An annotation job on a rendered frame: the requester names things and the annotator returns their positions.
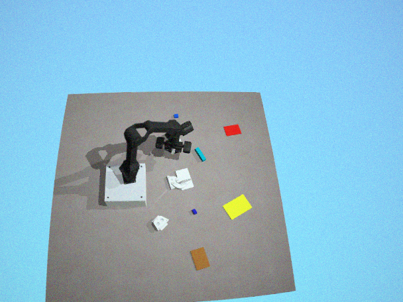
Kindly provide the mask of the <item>cyan rectangular block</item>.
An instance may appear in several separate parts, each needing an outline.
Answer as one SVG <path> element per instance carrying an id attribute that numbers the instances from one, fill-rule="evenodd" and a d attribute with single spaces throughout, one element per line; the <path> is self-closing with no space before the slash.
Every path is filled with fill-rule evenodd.
<path id="1" fill-rule="evenodd" d="M 198 156 L 200 157 L 200 159 L 202 160 L 202 162 L 204 162 L 206 160 L 205 156 L 203 155 L 202 151 L 198 148 L 195 149 L 196 153 L 198 154 Z"/>

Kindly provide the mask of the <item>red flat rectangular plate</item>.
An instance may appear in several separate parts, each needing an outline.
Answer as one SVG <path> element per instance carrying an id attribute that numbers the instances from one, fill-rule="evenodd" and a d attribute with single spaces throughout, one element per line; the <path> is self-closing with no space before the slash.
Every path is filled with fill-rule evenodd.
<path id="1" fill-rule="evenodd" d="M 225 133 L 227 136 L 235 135 L 235 134 L 241 134 L 241 129 L 239 127 L 239 124 L 237 125 L 231 125 L 231 126 L 224 126 Z"/>

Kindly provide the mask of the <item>orange rectangular block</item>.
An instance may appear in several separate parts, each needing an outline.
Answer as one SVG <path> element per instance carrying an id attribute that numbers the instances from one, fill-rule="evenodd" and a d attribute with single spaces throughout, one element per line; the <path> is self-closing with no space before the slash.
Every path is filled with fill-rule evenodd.
<path id="1" fill-rule="evenodd" d="M 206 267 L 210 267 L 209 260 L 205 253 L 204 247 L 192 250 L 191 253 L 194 259 L 194 265 L 196 267 L 196 271 L 204 269 Z"/>

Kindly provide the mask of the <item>yellow rectangular plate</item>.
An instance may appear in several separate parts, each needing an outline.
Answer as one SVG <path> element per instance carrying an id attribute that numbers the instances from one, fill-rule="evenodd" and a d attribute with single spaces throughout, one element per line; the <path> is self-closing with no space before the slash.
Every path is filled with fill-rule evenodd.
<path id="1" fill-rule="evenodd" d="M 252 208 L 251 204 L 247 201 L 243 194 L 228 202 L 223 207 L 231 220 Z"/>

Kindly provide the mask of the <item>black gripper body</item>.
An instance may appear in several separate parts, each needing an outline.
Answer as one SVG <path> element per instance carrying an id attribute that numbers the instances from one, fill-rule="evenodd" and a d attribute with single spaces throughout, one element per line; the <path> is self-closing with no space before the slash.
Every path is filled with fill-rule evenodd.
<path id="1" fill-rule="evenodd" d="M 159 137 L 157 138 L 156 141 L 156 148 L 162 149 L 162 145 L 164 144 L 164 148 L 173 148 L 173 149 L 177 149 L 177 150 L 181 150 L 183 148 L 183 153 L 190 153 L 191 150 L 191 146 L 192 143 L 188 142 L 188 141 L 184 141 L 184 144 L 182 144 L 183 142 L 171 142 L 169 140 L 166 140 L 166 142 L 164 142 L 164 137 Z"/>

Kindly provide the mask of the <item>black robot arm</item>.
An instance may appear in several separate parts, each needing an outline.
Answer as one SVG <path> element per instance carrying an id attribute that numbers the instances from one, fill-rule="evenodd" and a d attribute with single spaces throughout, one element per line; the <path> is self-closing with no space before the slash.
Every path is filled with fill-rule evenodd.
<path id="1" fill-rule="evenodd" d="M 136 129 L 144 127 L 147 132 L 143 137 L 141 137 Z M 153 132 L 166 132 L 165 137 L 169 141 L 177 142 L 180 139 L 180 135 L 185 136 L 193 130 L 194 128 L 190 121 L 186 121 L 180 125 L 175 119 L 171 119 L 168 122 L 146 121 L 144 123 L 134 124 L 127 128 L 124 133 L 127 142 L 126 160 L 119 167 L 123 176 L 124 184 L 126 185 L 136 182 L 136 176 L 140 166 L 137 162 L 137 146 L 146 141 L 150 134 Z"/>

